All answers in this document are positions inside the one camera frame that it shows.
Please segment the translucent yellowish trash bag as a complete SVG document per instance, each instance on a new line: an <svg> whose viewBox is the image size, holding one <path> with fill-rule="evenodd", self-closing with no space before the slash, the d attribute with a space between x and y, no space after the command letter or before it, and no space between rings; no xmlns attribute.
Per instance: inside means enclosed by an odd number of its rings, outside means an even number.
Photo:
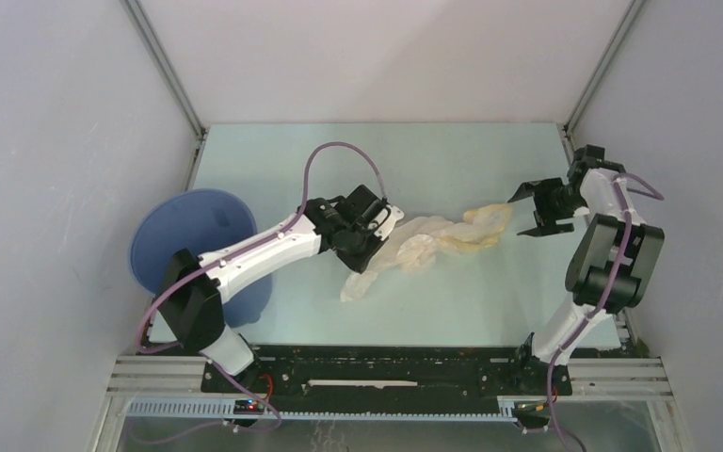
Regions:
<svg viewBox="0 0 723 452"><path fill-rule="evenodd" d="M388 270L420 273L441 254L469 254L495 246L512 214L512 204L496 203L465 212L460 222L440 216L417 217L395 227L367 269L345 280L340 301L364 298L380 274Z"/></svg>

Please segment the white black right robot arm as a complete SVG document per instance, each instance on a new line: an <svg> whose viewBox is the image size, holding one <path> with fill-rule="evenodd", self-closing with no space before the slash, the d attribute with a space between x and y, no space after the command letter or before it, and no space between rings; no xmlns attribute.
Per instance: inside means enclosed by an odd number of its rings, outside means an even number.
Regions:
<svg viewBox="0 0 723 452"><path fill-rule="evenodd" d="M524 182L511 196L513 202L534 202L536 225L523 231L525 236L570 233L571 218L589 217L565 277L570 298L513 358L509 378L519 392L533 394L546 381L557 381L584 337L643 299L665 233L637 213L630 182L641 186L637 192L642 196L663 198L623 165L606 159L604 148L586 145L574 151L565 179Z"/></svg>

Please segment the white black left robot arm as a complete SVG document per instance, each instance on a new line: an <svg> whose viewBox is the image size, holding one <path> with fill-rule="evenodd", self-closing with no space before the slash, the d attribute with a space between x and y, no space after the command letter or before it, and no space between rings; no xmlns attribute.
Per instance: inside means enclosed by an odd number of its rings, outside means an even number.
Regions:
<svg viewBox="0 0 723 452"><path fill-rule="evenodd" d="M204 356L235 391L248 392L260 367L250 345L228 326L225 305L282 267L326 251L363 273L404 216L360 185L347 196L306 200L277 226L222 250L198 256L179 250L169 260L153 318L165 322L175 345Z"/></svg>

